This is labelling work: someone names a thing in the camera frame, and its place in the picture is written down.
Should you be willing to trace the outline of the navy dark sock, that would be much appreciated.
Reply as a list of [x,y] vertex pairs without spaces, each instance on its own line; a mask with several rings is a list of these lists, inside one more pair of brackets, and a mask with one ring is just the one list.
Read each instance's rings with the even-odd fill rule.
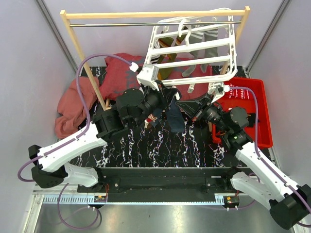
[[169,109],[166,110],[166,116],[172,133],[182,133],[185,130],[184,118],[176,105],[176,99],[172,100]]
[[144,121],[144,128],[145,129],[150,129],[152,127],[155,127],[159,123],[159,119],[161,117],[161,114],[162,114],[162,110],[161,109],[156,109]]

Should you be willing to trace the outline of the olive green ribbed sock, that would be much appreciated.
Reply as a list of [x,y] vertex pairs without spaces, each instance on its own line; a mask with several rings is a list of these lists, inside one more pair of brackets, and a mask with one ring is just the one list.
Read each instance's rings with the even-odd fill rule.
[[[177,36],[176,39],[172,38],[172,37],[163,37],[163,38],[160,38],[158,39],[158,42],[155,46],[155,48],[169,48],[171,47],[172,45],[174,47],[176,46],[180,46],[181,43],[185,40],[185,37],[186,35],[183,34],[181,36]],[[156,64],[162,64],[162,63],[173,63],[175,62],[176,60],[176,57],[177,57],[177,54],[176,53],[170,53],[170,54],[161,54],[161,55],[158,55],[156,60],[155,60],[155,63]],[[170,74],[172,73],[173,71],[173,67],[169,67],[169,68],[160,68],[159,69],[159,73],[158,73],[158,79],[159,80],[165,80],[167,79]]]

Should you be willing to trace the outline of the white plastic clip hanger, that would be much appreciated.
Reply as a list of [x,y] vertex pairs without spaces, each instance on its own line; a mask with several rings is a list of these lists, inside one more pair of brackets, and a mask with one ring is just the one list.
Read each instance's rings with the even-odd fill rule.
[[[215,39],[223,39],[228,36],[227,28],[219,28],[219,29],[212,29],[207,32],[194,32],[190,38],[189,42],[192,43],[198,43],[198,42],[207,42],[212,41]],[[174,39],[176,39],[177,35],[169,36]],[[196,60],[196,59],[202,59],[202,58],[212,58],[216,56],[224,56],[228,53],[228,47],[222,46],[222,47],[216,47],[216,48],[210,48],[210,49],[203,49],[203,50],[197,50],[192,52],[182,52],[177,53],[177,57],[175,62],[183,62],[188,60]],[[197,65],[189,66],[187,70],[185,70],[182,73],[183,79],[188,78],[195,70]],[[219,63],[211,63],[211,64],[201,64],[201,71],[203,73],[206,72],[208,66],[212,66],[213,76],[219,75],[221,73],[223,62]]]

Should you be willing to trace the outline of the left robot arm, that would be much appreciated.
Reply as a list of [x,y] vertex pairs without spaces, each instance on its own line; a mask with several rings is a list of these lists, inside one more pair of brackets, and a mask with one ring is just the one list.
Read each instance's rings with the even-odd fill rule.
[[156,109],[168,109],[178,95],[176,88],[162,83],[158,83],[157,90],[127,89],[116,98],[111,109],[94,116],[89,125],[76,133],[51,146],[29,147],[30,158],[38,159],[31,169],[33,180],[41,188],[69,183],[89,187],[94,192],[102,191],[105,180],[97,168],[74,166],[70,160],[126,136]]

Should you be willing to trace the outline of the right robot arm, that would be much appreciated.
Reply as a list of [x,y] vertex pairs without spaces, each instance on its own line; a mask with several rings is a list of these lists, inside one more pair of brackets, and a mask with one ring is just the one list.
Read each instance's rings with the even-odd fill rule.
[[223,131],[222,146],[247,165],[258,177],[251,179],[238,168],[221,179],[225,192],[241,191],[264,206],[283,229],[290,229],[311,213],[311,188],[299,185],[275,166],[245,132],[247,112],[241,107],[224,111],[211,102],[209,95],[178,101],[177,106],[193,121],[205,119]]

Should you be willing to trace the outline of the red patterned pillow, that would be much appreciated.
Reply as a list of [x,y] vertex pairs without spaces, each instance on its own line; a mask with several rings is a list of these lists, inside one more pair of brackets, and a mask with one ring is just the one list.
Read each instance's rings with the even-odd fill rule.
[[[143,65],[145,57],[133,56],[127,53],[117,53],[117,56],[124,58],[129,62],[135,62],[139,66]],[[115,100],[117,96],[121,95],[127,89],[139,89],[140,85],[137,82],[136,74],[129,69],[129,66],[123,61],[106,57],[105,62],[107,64],[105,78],[103,84],[99,90],[103,99]],[[188,69],[189,66],[173,67],[170,75],[165,81],[170,79],[182,79],[182,73]],[[197,65],[194,72],[189,78],[212,76],[217,73],[213,73],[212,66],[208,66],[205,73],[201,71],[201,66]],[[181,93],[181,100],[191,100],[204,95],[208,90],[208,83],[195,84],[192,93],[188,93],[189,84],[176,86]]]

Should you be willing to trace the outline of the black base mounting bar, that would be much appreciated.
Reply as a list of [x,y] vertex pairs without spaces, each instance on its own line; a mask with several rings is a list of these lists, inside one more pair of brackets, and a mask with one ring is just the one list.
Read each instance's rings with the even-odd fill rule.
[[102,168],[97,185],[79,185],[77,191],[100,195],[108,192],[109,204],[195,205],[222,204],[222,194],[234,194],[229,177],[248,168]]

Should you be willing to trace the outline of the pink crumpled cloth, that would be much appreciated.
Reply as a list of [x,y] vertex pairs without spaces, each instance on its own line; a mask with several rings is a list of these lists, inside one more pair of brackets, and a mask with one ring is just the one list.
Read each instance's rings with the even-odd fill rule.
[[[97,100],[93,86],[88,77],[80,77],[79,84],[87,108],[90,109]],[[75,80],[71,82],[69,88],[61,97],[57,111],[61,116],[55,120],[54,131],[59,139],[66,138],[77,132],[78,127],[86,119],[86,112],[78,94]]]

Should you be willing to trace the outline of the metal rack rail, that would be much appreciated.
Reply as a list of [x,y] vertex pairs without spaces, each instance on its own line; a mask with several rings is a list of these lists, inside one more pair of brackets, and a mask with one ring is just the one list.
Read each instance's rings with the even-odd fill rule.
[[215,21],[215,22],[146,22],[146,23],[109,23],[109,24],[70,24],[70,27],[142,27],[142,26],[188,26],[213,24],[240,24],[242,21]]

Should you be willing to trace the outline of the wooden clothes rack frame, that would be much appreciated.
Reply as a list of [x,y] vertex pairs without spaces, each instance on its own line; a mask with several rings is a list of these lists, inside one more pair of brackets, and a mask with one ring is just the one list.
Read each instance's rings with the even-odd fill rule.
[[[145,63],[151,64],[152,55],[192,52],[203,49],[227,46],[228,53],[224,56],[216,56],[212,58],[202,58],[196,60],[188,60],[183,62],[163,63],[154,65],[160,68],[184,67],[201,64],[211,64],[223,62],[221,73],[216,76],[201,76],[185,79],[172,79],[163,81],[165,86],[176,87],[177,85],[189,84],[193,87],[199,83],[227,82],[232,79],[237,69],[236,44],[245,27],[250,7],[246,6],[243,10],[231,10],[229,8],[219,8],[208,11],[166,11],[166,12],[126,12],[126,13],[67,13],[65,10],[60,12],[60,16],[75,46],[75,49],[81,59],[81,66],[86,67],[87,61],[91,57],[85,57],[82,47],[74,32],[74,27],[70,27],[72,19],[112,19],[112,18],[155,18],[160,17],[159,22],[215,22],[215,21],[242,21],[240,24],[213,24],[213,25],[188,25],[188,26],[153,26],[151,39],[146,54]],[[189,38],[194,32],[207,32],[212,29],[227,28],[228,36],[223,39],[215,39],[207,42],[190,43]],[[185,44],[177,47],[169,47],[162,49],[153,49],[154,43],[163,37],[181,36],[185,34]]]

